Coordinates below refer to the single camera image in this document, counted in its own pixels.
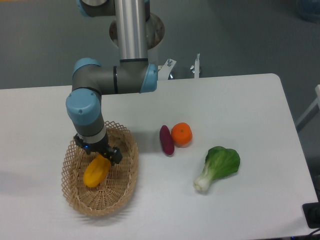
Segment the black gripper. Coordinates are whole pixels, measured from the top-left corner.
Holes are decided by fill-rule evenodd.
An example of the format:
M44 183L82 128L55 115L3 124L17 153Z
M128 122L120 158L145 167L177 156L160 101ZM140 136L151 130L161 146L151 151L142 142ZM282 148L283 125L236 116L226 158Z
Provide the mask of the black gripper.
M109 137L106 132L100 132L95 136L78 136L74 137L75 144L83 149L88 155L91 153L99 153L108 159L112 166L120 164L123 155L118 147L109 147Z

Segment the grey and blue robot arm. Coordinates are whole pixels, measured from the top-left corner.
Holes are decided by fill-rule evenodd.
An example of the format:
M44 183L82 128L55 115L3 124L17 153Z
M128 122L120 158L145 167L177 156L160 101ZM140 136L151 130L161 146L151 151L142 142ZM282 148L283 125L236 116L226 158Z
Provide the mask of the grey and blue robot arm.
M116 17L119 65L102 67L92 58L78 60L72 74L72 91L66 98L66 111L76 135L74 141L87 154L99 153L112 165L122 153L109 145L102 115L102 96L148 93L157 89L158 68L149 63L147 22L148 0L78 0L79 11L87 17Z

